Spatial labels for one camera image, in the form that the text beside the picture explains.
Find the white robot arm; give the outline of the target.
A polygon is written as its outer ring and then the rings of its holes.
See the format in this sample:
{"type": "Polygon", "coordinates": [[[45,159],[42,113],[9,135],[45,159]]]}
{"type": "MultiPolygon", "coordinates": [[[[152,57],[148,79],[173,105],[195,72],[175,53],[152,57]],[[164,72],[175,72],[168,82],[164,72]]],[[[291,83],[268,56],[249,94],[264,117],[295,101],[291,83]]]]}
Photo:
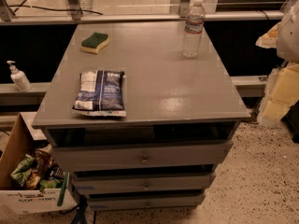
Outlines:
{"type": "Polygon", "coordinates": [[[284,60],[268,76],[257,121],[263,126],[275,126],[299,101],[299,1],[286,10],[282,20],[260,36],[256,45],[276,49],[284,60]]]}

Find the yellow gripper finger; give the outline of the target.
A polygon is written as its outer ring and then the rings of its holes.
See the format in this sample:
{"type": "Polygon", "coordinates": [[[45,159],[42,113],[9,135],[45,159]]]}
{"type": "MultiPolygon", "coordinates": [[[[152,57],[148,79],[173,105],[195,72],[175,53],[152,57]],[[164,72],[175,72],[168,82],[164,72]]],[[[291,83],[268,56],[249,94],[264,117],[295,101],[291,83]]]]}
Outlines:
{"type": "Polygon", "coordinates": [[[264,49],[275,49],[277,47],[278,27],[280,23],[275,24],[267,33],[260,36],[255,45],[264,49]]]}
{"type": "Polygon", "coordinates": [[[299,64],[289,63],[282,69],[273,69],[264,89],[258,123],[265,127],[275,126],[298,101],[299,64]]]}

